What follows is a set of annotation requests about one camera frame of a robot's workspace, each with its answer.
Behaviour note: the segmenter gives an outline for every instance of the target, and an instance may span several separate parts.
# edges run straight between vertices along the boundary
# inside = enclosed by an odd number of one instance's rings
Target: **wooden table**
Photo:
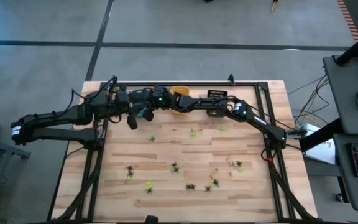
[[[293,126],[284,82],[268,81],[268,85],[276,119]],[[100,82],[85,82],[82,93],[99,86]],[[251,87],[191,87],[190,95],[206,97],[207,89],[227,90],[257,107]],[[137,121],[136,130],[129,129],[125,116],[119,124],[108,125],[95,222],[143,222],[147,215],[158,216],[160,222],[277,221],[268,166],[260,158],[264,142],[258,130],[228,118],[210,118],[204,110],[188,114],[158,110],[152,122]],[[195,137],[189,135],[192,129]],[[150,135],[155,136],[154,142],[149,141]],[[287,143],[298,146],[298,141]],[[68,153],[79,147],[71,142]],[[302,153],[287,147],[283,156],[291,190],[317,216]],[[66,159],[52,218],[61,215],[80,190],[85,158],[82,150]],[[241,161],[244,171],[238,172],[229,161]],[[173,162],[180,167],[177,174],[171,171]],[[129,165],[134,176],[125,183]],[[219,180],[220,188],[205,192],[210,176]],[[154,185],[151,194],[145,192],[148,180]],[[186,183],[195,184],[196,190],[185,190]],[[280,197],[287,217],[283,192]]]

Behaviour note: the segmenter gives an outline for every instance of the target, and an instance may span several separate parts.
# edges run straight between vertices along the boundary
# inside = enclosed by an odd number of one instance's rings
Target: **yellow object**
[[[185,86],[173,86],[170,90],[171,94],[179,93],[182,95],[189,95],[189,88]],[[180,114],[180,112],[172,110],[173,114]]]

